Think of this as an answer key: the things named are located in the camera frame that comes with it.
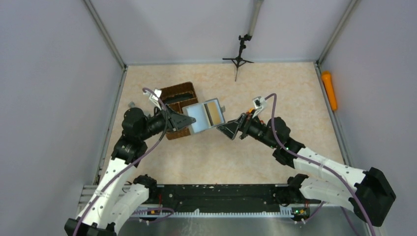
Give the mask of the gold credit card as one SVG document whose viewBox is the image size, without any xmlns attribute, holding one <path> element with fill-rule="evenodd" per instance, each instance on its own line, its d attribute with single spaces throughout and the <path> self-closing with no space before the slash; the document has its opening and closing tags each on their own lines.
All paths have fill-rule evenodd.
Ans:
<svg viewBox="0 0 417 236">
<path fill-rule="evenodd" d="M 216 101 L 212 101 L 206 104 L 206 109 L 211 125 L 219 125 L 224 122 L 222 112 Z"/>
</svg>

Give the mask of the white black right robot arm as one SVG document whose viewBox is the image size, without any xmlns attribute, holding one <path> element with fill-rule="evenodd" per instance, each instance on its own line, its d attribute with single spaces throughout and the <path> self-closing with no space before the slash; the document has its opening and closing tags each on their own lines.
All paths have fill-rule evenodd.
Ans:
<svg viewBox="0 0 417 236">
<path fill-rule="evenodd" d="M 319 155 L 290 137 L 290 128 L 276 117 L 264 123 L 251 114 L 241 114 L 217 127 L 233 140 L 254 138 L 274 150 L 273 157 L 284 166 L 300 173 L 287 180 L 288 187 L 307 200 L 319 200 L 350 210 L 372 226 L 382 226 L 397 196 L 384 173 L 377 168 L 368 171 L 340 164 Z"/>
</svg>

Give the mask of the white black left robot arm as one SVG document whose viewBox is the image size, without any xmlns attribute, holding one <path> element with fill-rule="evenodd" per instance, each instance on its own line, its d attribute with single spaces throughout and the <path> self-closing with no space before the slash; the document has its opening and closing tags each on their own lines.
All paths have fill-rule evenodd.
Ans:
<svg viewBox="0 0 417 236">
<path fill-rule="evenodd" d="M 64 230 L 69 236 L 115 236 L 133 211 L 150 195 L 155 181 L 145 177 L 134 183 L 122 198 L 119 195 L 128 177 L 140 161 L 156 146 L 148 148 L 146 140 L 168 131 L 178 131 L 195 123 L 196 119 L 175 112 L 170 107 L 155 110 L 146 116 L 140 108 L 124 113 L 122 135 L 114 146 L 104 176 L 84 209 L 74 219 L 69 218 Z"/>
</svg>

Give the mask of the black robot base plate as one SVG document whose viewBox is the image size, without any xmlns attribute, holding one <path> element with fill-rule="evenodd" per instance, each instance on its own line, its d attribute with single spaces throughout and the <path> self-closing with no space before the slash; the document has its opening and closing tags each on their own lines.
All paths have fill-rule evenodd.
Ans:
<svg viewBox="0 0 417 236">
<path fill-rule="evenodd" d="M 319 204 L 306 199 L 286 184 L 159 184 L 150 191 L 146 204 L 179 204 L 186 200 L 259 200 L 262 203 Z"/>
</svg>

